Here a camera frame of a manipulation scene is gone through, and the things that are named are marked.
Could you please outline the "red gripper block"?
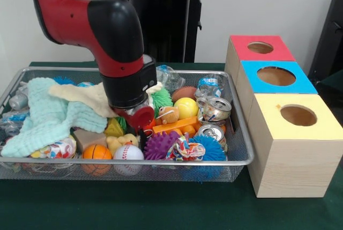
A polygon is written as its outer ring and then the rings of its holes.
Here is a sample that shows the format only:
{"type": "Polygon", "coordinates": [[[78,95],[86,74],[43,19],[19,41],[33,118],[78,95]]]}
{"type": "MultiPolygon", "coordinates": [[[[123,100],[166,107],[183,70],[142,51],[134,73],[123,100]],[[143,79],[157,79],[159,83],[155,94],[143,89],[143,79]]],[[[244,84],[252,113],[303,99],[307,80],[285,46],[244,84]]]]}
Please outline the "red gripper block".
{"type": "Polygon", "coordinates": [[[146,144],[146,134],[143,128],[149,125],[154,119],[154,109],[148,105],[137,105],[130,107],[114,107],[111,109],[123,117],[127,124],[139,135],[140,144],[146,144]]]}

